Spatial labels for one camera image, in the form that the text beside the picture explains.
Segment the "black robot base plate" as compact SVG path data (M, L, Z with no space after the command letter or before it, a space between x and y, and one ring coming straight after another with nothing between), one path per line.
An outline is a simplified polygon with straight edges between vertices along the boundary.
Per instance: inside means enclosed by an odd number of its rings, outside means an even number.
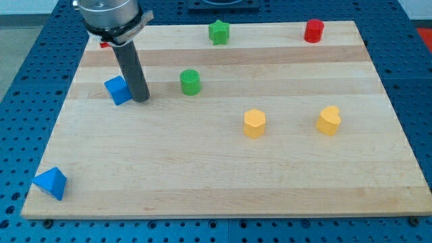
M186 0L189 10L259 9L259 0Z

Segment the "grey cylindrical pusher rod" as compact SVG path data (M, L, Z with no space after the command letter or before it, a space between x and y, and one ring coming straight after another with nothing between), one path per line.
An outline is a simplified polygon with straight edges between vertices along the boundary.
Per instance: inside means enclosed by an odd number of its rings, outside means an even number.
M132 100L137 103L147 101L150 98L150 92L134 42L122 47L114 47L113 51L132 95Z

